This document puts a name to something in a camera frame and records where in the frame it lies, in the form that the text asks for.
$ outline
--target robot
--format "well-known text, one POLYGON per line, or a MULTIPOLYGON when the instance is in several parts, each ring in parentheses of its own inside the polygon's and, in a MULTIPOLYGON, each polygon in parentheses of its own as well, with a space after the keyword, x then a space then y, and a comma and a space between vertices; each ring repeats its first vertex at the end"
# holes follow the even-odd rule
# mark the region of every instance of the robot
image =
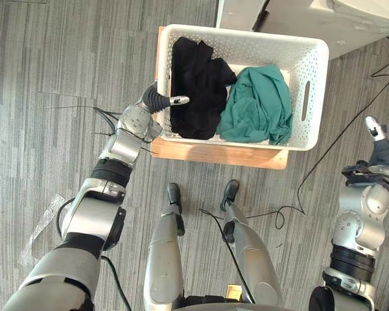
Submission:
MULTIPOLYGON (((142 144, 161 132, 151 115, 188 101, 185 96, 164 97, 150 86, 125 109, 64 218, 63 242, 39 261, 3 310, 94 310, 100 258, 120 239, 126 216, 121 205, 130 175, 142 144)), ((389 139, 373 117, 366 118, 366 126, 375 148, 369 163, 358 161, 343 169, 347 182, 340 193, 331 264, 323 272, 324 286, 311 295, 310 310, 375 310, 370 281, 389 209, 389 139)), ((241 301, 184 296, 177 239, 185 229, 180 191, 170 184, 170 204, 161 213, 149 245, 145 310, 286 310, 270 255, 234 204, 238 188, 237 181, 228 183, 220 208, 226 212, 222 237, 235 244, 243 281, 241 301)))

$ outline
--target teal cloth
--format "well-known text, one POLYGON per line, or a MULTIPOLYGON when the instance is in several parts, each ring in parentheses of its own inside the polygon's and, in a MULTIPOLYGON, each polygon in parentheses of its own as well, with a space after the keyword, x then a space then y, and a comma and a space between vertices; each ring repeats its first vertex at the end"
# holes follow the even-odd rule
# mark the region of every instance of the teal cloth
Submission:
POLYGON ((275 65, 247 67, 231 87, 217 133, 227 141, 283 144, 291 136, 290 91, 275 65))

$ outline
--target plastic basket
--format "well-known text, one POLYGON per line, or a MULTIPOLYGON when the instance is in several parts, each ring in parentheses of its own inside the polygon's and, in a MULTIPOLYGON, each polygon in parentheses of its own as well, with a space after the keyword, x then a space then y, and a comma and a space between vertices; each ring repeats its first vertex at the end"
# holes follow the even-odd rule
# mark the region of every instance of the plastic basket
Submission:
POLYGON ((275 64, 290 87, 293 109, 292 135, 287 144, 233 143, 219 135, 209 140, 184 139, 171 132, 170 108, 158 113, 163 127, 161 138, 198 144, 223 144, 253 148, 309 150, 315 146, 320 129, 329 49, 312 38, 263 34, 188 25, 169 25, 161 33, 158 60, 158 92, 170 96, 172 46, 180 38, 203 40, 214 48, 212 58, 223 58, 238 74, 246 66, 275 64))

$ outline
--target plastic bag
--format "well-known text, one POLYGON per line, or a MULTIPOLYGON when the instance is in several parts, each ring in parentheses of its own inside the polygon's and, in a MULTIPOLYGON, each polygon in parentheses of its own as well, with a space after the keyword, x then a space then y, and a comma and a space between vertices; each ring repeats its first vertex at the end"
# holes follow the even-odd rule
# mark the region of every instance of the plastic bag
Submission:
POLYGON ((22 266, 34 266, 38 263, 38 259, 32 256, 32 245, 36 238, 40 235, 40 233, 49 225, 49 223, 54 218, 55 214, 58 212, 59 207, 65 203, 65 198, 63 196, 60 196, 59 194, 56 194, 52 200, 49 207, 46 209, 46 211, 43 213, 42 217, 40 218, 38 224, 34 228, 32 234, 29 237, 29 240, 27 241, 25 248, 23 248, 23 251, 21 251, 19 256, 19 264, 22 266))

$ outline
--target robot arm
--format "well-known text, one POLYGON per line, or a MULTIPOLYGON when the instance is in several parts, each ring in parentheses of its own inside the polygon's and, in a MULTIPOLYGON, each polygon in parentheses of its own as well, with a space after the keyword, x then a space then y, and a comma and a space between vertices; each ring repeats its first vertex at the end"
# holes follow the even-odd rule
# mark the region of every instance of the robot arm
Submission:
POLYGON ((325 287, 312 293, 310 310, 321 305, 374 310, 375 287, 370 282, 389 210, 389 139, 373 117, 365 121, 373 154, 369 164, 358 161, 342 171, 347 181, 340 193, 331 263, 323 272, 325 287))
POLYGON ((94 309, 100 256, 119 241, 126 214, 121 205, 141 145, 161 132, 151 114, 188 101, 161 96, 150 86, 137 104, 125 109, 64 218, 62 244, 39 261, 4 310, 94 309))

